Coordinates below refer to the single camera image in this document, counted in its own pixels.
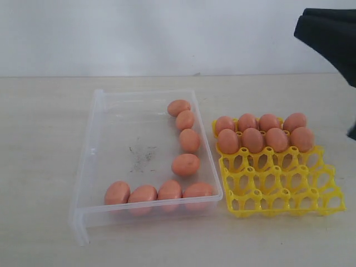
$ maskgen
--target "clear plastic container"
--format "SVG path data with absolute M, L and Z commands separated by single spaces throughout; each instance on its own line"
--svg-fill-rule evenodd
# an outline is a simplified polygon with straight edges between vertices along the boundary
M 188 179 L 177 177 L 171 171 L 173 159 L 183 153 L 175 118 L 167 113 L 168 104 L 176 99 L 191 103 L 196 118 L 193 129 L 202 140 L 196 153 L 201 161 L 200 168 Z M 183 190 L 197 181 L 207 182 L 215 192 L 212 196 L 104 205 L 105 192 L 115 181 L 126 181 L 132 192 L 144 184 L 158 191 L 169 179 L 177 180 Z M 222 196 L 194 91 L 95 91 L 69 218 L 80 245 L 89 243 L 87 228 L 204 215 L 216 207 Z M 197 202 L 205 202 L 206 208 L 201 211 L 186 208 L 186 204 Z M 160 207 L 171 204 L 179 205 L 173 213 L 166 213 Z M 152 210 L 145 216 L 133 216 L 128 212 L 137 207 L 152 207 Z

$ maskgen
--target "table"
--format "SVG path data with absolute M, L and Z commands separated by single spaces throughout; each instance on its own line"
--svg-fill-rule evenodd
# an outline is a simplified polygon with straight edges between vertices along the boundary
M 224 201 L 211 217 L 100 228 L 107 239 L 79 247 L 67 223 L 75 174 L 95 89 L 195 89 L 210 145 L 221 115 L 309 118 L 347 211 L 328 217 L 237 219 Z M 0 78 L 1 266 L 354 266 L 356 142 L 346 137 L 356 89 L 339 74 Z

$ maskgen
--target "yellow plastic egg holder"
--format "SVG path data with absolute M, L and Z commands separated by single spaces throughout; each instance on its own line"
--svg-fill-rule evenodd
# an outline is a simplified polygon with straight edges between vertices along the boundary
M 216 137 L 215 123 L 212 129 Z M 221 156 L 226 204 L 237 217 L 284 212 L 302 216 L 312 211 L 330 215 L 346 209 L 341 188 L 335 184 L 335 168 L 324 163 L 321 146 L 306 153 L 295 146 L 282 153 L 271 147 L 258 154 L 246 147 L 232 155 L 222 153 L 217 145 L 216 150 Z

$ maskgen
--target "black cloth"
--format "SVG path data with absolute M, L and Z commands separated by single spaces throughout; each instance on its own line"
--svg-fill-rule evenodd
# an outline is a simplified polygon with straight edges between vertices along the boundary
M 356 87 L 356 9 L 307 8 L 298 19 L 294 36 L 320 53 Z M 356 140 L 356 123 L 348 136 Z

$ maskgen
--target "brown egg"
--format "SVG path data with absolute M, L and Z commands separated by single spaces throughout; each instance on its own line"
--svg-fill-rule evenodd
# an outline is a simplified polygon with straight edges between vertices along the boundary
M 223 116 L 216 120 L 215 133 L 218 135 L 223 129 L 230 129 L 235 131 L 235 123 L 233 118 L 229 116 Z
M 238 121 L 238 129 L 240 132 L 244 132 L 247 128 L 258 129 L 256 117 L 249 113 L 243 114 Z
M 306 116 L 303 113 L 293 113 L 283 123 L 283 130 L 290 133 L 298 127 L 306 127 Z
M 271 128 L 281 128 L 280 121 L 273 114 L 265 114 L 258 121 L 260 130 L 268 132 Z
M 127 203 L 130 196 L 130 187 L 123 181 L 114 182 L 105 193 L 105 205 Z
M 199 196 L 212 196 L 214 189 L 211 185 L 205 182 L 196 182 L 189 186 L 184 194 L 183 198 L 186 197 L 199 197 Z M 199 202 L 199 203 L 186 203 L 185 207 L 191 211 L 203 210 L 209 205 L 209 202 Z
M 190 110 L 182 111 L 178 114 L 176 118 L 176 127 L 178 130 L 189 129 L 193 127 L 194 124 L 194 113 Z
M 246 147 L 250 153 L 259 153 L 264 148 L 264 139 L 259 130 L 248 128 L 243 132 L 241 138 L 243 147 Z
M 305 127 L 298 127 L 290 135 L 290 143 L 292 146 L 296 146 L 299 152 L 308 152 L 314 147 L 314 134 Z
M 179 135 L 179 143 L 185 152 L 194 153 L 200 147 L 200 137 L 196 131 L 185 129 Z
M 175 180 L 166 181 L 158 191 L 158 200 L 180 199 L 182 197 L 182 187 Z M 161 206 L 163 211 L 172 212 L 178 208 L 178 204 Z
M 128 203 L 153 200 L 157 200 L 157 190 L 152 185 L 142 185 L 132 192 L 128 199 Z M 135 216 L 142 216 L 148 214 L 151 210 L 152 207 L 138 207 L 129 209 L 129 212 Z
M 272 147 L 274 152 L 281 153 L 288 148 L 288 137 L 280 128 L 269 129 L 265 140 L 266 144 Z
M 183 177 L 195 174 L 199 167 L 200 160 L 194 154 L 179 155 L 172 163 L 172 171 Z
M 224 154 L 234 154 L 239 150 L 239 139 L 236 132 L 223 129 L 217 136 L 217 146 Z
M 171 102 L 168 105 L 167 111 L 168 111 L 169 115 L 171 115 L 173 117 L 177 117 L 180 112 L 185 111 L 185 110 L 190 110 L 190 108 L 191 108 L 191 106 L 188 101 L 178 99 L 178 100 Z

